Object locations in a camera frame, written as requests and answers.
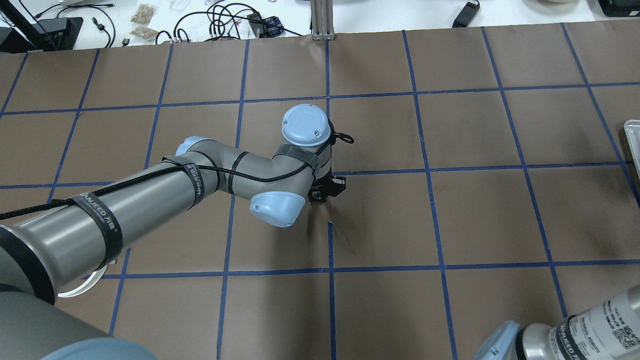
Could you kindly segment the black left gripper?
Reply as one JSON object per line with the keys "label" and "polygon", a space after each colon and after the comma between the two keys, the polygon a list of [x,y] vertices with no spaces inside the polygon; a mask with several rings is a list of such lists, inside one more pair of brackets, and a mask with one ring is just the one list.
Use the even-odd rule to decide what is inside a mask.
{"label": "black left gripper", "polygon": [[346,189],[346,177],[335,176],[332,170],[315,180],[307,193],[307,199],[313,202],[327,202],[327,198],[336,198]]}

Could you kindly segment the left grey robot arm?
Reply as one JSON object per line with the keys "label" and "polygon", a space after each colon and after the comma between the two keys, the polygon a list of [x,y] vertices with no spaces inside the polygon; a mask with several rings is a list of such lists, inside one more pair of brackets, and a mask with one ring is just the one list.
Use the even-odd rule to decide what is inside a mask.
{"label": "left grey robot arm", "polygon": [[218,191],[247,199],[250,212],[291,227],[306,203],[346,188],[332,173],[337,132],[312,104],[291,107],[282,144],[266,158],[210,137],[190,136],[174,155],[109,186],[10,210],[1,227],[1,358],[3,360],[153,360],[150,350],[71,316],[55,303],[83,276],[80,294],[142,237]]}

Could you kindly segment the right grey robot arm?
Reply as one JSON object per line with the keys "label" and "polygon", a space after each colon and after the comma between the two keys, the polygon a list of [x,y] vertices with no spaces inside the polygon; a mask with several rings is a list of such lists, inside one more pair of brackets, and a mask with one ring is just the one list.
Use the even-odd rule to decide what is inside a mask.
{"label": "right grey robot arm", "polygon": [[474,360],[638,360],[640,287],[566,317],[556,326],[503,323]]}

